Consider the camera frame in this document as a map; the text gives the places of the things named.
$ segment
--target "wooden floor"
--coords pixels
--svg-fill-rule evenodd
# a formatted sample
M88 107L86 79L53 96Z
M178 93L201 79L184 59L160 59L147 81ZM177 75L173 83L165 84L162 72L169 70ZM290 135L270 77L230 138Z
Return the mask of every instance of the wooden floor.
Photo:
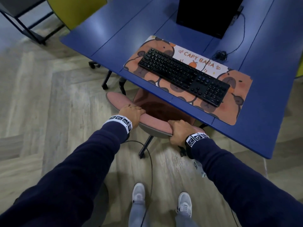
M101 88L107 69L90 69L89 60L62 45L58 37L53 36L47 47L23 40L0 55L0 213L116 114ZM110 91L120 91L118 80L112 74ZM132 98L137 87L126 82L125 89ZM269 179L298 200L303 199L302 111L303 84L297 80L274 157L266 161ZM220 147L266 175L263 158L214 130L206 132ZM145 142L147 137L137 128L130 139ZM122 144L112 163L105 180L110 210L104 226L128 225L136 182L146 186L152 226L175 225L174 210L182 191L191 195L192 218L201 227L236 226L214 184L198 175L192 162L181 158L168 140L154 139L149 146L154 167L149 198L150 159L139 160L140 149L138 143Z

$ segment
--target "capybara desk mat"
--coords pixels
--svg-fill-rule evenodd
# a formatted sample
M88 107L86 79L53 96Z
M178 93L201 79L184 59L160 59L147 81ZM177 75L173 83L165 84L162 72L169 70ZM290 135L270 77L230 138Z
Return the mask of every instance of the capybara desk mat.
M159 76L139 67L139 61L150 48L155 48L164 52L165 54L172 56L191 67L228 83L230 85L229 91L225 95L220 106L214 107ZM170 94L173 94L174 96L190 103L208 114L211 114L215 118L218 118L229 125L235 125L248 90L252 84L250 76L236 70L232 70L222 64L200 56L173 43L162 40L156 36L150 36L138 51L129 58L125 63L124 68L136 76L162 88Z

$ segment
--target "white shoe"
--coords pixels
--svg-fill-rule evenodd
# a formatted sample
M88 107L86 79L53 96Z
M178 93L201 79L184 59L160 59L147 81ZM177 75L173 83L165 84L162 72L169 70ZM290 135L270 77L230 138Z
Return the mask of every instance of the white shoe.
M191 199L188 193L182 192L179 195L177 212L187 213L189 217L191 217Z
M145 200L145 188L144 188L144 185L142 183L135 184L132 195L131 195L131 199L132 199L133 203L135 201L144 202L144 200Z

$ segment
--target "person's left arm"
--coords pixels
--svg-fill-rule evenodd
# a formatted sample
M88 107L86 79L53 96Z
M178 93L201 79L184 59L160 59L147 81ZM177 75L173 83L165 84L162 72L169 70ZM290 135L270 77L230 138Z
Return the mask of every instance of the person's left arm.
M111 117L37 185L23 192L0 216L0 226L82 226L92 214L93 200L120 144L127 139L129 124L136 127L143 113L139 107L121 109L119 115L128 118L125 122Z

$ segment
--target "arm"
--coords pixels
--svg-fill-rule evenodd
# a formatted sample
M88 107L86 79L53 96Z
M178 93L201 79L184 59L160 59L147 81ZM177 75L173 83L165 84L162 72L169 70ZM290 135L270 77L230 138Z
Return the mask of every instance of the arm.
M187 155L198 160L223 195L243 227L247 226L301 226L303 205L291 195L276 187L232 153L219 148L205 135L190 143L196 133L184 121L169 121L173 128L172 144L184 145Z
M133 127L143 113L129 106L119 112ZM23 192L0 216L0 226L82 226L92 214L93 200L127 135L121 123L105 123L37 185Z

